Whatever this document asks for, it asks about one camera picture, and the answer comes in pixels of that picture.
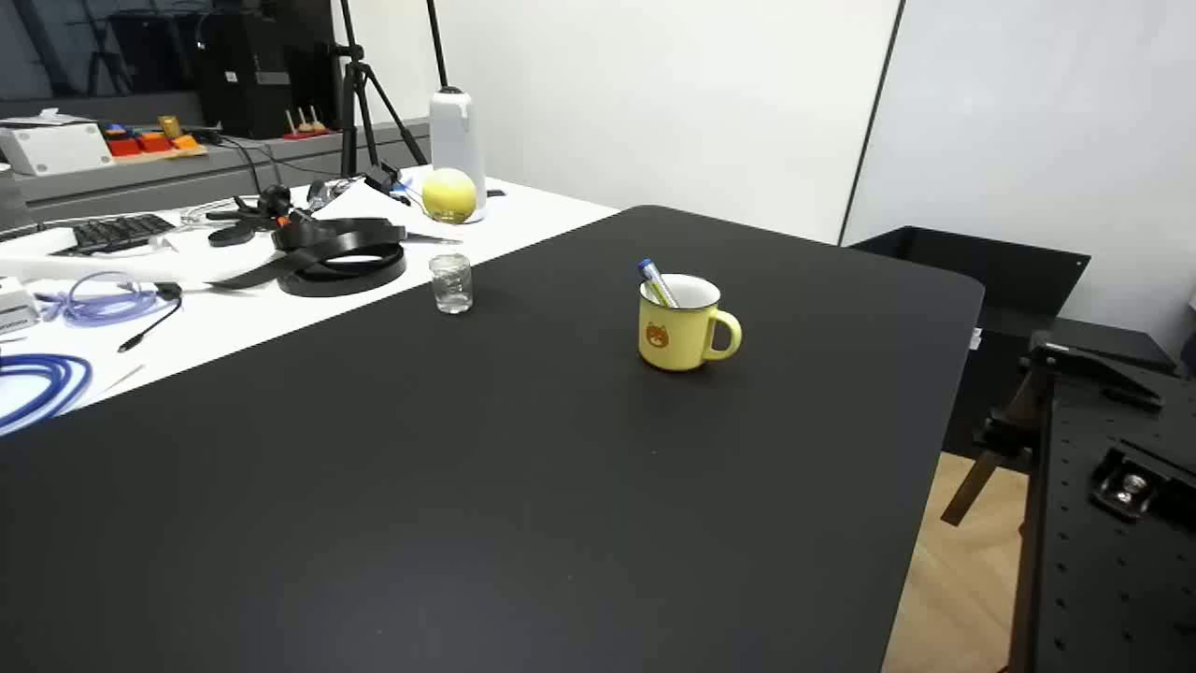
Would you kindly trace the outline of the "blue capped white marker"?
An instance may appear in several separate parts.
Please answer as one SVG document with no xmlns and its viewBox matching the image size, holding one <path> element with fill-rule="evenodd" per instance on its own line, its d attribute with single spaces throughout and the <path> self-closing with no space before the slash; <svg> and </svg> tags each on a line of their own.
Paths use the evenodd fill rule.
<svg viewBox="0 0 1196 673">
<path fill-rule="evenodd" d="M 643 273 L 643 286 L 659 294 L 661 307 L 675 307 L 666 277 L 659 273 L 659 264 L 651 259 L 640 259 L 640 273 Z"/>
</svg>

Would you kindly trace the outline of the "yellow enamel mug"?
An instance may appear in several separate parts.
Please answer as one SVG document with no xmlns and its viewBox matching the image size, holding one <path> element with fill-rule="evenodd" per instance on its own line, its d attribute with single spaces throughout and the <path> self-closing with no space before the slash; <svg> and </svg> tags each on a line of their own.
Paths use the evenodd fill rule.
<svg viewBox="0 0 1196 673">
<path fill-rule="evenodd" d="M 714 279 L 666 273 L 659 286 L 640 286 L 634 343 L 643 363 L 686 373 L 731 358 L 745 343 L 745 324 L 721 307 Z"/>
</svg>

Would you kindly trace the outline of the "small clear glass jar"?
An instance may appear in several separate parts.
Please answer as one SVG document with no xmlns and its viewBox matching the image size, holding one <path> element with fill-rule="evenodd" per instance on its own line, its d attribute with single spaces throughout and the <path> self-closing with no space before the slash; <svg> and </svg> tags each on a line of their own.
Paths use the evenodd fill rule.
<svg viewBox="0 0 1196 673">
<path fill-rule="evenodd" d="M 435 303 L 440 314 L 467 314 L 476 307 L 471 262 L 463 254 L 438 254 L 430 262 Z"/>
</svg>

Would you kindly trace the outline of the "yellow ball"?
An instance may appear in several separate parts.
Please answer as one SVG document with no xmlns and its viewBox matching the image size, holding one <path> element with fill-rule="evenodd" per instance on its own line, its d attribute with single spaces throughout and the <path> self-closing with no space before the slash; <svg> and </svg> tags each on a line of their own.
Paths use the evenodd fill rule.
<svg viewBox="0 0 1196 673">
<path fill-rule="evenodd" d="M 463 224 L 479 211 L 479 188 L 461 167 L 435 167 L 417 185 L 417 202 L 430 222 Z"/>
</svg>

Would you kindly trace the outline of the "white cylindrical bottle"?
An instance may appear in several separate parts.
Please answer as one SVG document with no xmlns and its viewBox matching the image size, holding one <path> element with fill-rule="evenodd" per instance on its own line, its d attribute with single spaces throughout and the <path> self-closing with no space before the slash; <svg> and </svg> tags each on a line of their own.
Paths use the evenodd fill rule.
<svg viewBox="0 0 1196 673">
<path fill-rule="evenodd" d="M 486 191 L 486 167 L 476 138 L 476 100 L 463 91 L 438 91 L 430 99 L 430 162 L 461 167 L 476 191 Z"/>
</svg>

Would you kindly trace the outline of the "black keyboard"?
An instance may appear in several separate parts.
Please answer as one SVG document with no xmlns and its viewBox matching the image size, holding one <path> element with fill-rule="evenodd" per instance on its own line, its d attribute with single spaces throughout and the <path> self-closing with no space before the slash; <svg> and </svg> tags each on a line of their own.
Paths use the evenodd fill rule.
<svg viewBox="0 0 1196 673">
<path fill-rule="evenodd" d="M 86 216 L 70 222 L 67 231 L 76 234 L 70 254 L 111 254 L 168 234 L 173 222 L 157 213 Z"/>
</svg>

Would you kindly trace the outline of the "orange toy blocks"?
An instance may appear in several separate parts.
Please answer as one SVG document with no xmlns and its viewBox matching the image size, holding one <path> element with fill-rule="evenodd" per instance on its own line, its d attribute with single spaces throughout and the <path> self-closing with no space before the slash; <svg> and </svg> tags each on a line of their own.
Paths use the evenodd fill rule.
<svg viewBox="0 0 1196 673">
<path fill-rule="evenodd" d="M 199 158 L 202 153 L 202 143 L 174 117 L 161 117 L 153 129 L 111 120 L 102 129 L 102 136 L 103 136 L 108 153 L 119 162 Z"/>
</svg>

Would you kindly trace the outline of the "black optical breadboard table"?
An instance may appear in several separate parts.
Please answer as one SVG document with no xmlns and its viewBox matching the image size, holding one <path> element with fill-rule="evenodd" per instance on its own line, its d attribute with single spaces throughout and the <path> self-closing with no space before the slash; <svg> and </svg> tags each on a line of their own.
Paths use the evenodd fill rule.
<svg viewBox="0 0 1196 673">
<path fill-rule="evenodd" d="M 1087 496 L 1095 464 L 1145 445 L 1196 464 L 1196 386 L 1036 337 L 1038 453 L 1008 673 L 1196 673 L 1196 530 L 1124 522 Z"/>
</svg>

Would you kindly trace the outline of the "white box on shelf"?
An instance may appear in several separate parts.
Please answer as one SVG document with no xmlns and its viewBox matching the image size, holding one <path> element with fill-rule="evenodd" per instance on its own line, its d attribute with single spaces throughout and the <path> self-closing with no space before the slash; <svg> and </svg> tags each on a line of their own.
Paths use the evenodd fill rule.
<svg viewBox="0 0 1196 673">
<path fill-rule="evenodd" d="M 0 153 L 23 176 L 108 167 L 111 153 L 98 122 L 0 122 Z"/>
</svg>

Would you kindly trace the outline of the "black metal mount block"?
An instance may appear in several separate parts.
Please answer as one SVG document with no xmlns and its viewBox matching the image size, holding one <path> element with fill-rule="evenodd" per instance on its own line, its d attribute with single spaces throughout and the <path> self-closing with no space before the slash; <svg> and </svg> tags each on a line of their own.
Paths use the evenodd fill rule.
<svg viewBox="0 0 1196 673">
<path fill-rule="evenodd" d="M 1145 445 L 1111 449 L 1087 480 L 1087 496 L 1124 522 L 1162 521 L 1196 530 L 1192 470 Z"/>
</svg>

